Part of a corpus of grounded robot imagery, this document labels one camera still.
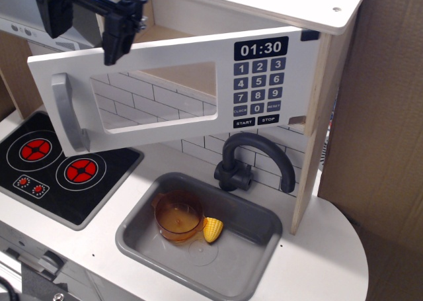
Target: microwave handle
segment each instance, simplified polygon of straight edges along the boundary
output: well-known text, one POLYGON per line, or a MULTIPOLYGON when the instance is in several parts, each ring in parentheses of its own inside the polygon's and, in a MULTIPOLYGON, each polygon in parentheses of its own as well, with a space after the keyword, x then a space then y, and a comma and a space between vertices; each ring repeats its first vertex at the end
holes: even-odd
POLYGON ((52 90, 61 126, 75 151, 89 151, 89 138, 81 129, 72 103, 72 86, 66 73, 52 75, 52 90))

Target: toy sink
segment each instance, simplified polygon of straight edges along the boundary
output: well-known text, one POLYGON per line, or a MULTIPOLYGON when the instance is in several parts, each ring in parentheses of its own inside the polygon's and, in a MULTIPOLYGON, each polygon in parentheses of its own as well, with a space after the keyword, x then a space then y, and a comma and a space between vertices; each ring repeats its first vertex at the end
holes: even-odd
POLYGON ((119 250, 212 300, 248 300, 282 235, 271 211, 182 173, 160 176, 116 233, 119 250), (159 193, 185 190, 196 195, 204 215, 224 224, 207 243, 202 232, 182 242, 165 239, 156 224, 152 200, 159 193))

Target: yellow corn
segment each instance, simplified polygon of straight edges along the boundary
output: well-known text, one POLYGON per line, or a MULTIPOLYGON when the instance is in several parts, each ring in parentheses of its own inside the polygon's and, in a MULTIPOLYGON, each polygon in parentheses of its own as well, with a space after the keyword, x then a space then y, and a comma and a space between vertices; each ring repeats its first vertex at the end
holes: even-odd
POLYGON ((216 220, 215 218, 206 217, 204 218, 204 225, 204 239, 208 243, 212 243, 219 237, 220 233, 222 232, 223 222, 216 220))

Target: toy stove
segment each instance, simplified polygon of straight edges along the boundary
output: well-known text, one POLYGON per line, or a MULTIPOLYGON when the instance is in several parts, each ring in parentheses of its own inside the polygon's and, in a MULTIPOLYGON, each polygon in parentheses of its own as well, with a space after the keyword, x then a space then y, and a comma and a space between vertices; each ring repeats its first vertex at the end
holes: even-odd
POLYGON ((131 149, 66 157, 48 115, 37 112, 0 143, 0 189, 80 230, 142 158, 131 149))

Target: gray faucet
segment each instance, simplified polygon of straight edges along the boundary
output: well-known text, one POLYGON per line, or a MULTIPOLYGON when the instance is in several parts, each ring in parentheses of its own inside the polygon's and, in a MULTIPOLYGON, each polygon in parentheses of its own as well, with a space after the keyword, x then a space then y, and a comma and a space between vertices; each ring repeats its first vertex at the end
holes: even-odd
POLYGON ((234 134, 226 140, 223 146, 223 161, 219 162, 214 178, 219 180, 219 186, 224 191, 234 191, 238 188, 246 191, 250 188, 252 181, 251 165, 244 165, 235 159, 235 149, 239 146, 255 147, 275 161, 282 174, 280 188, 282 192, 290 193, 295 188, 295 172, 289 157, 274 142, 269 139, 241 132, 234 134))

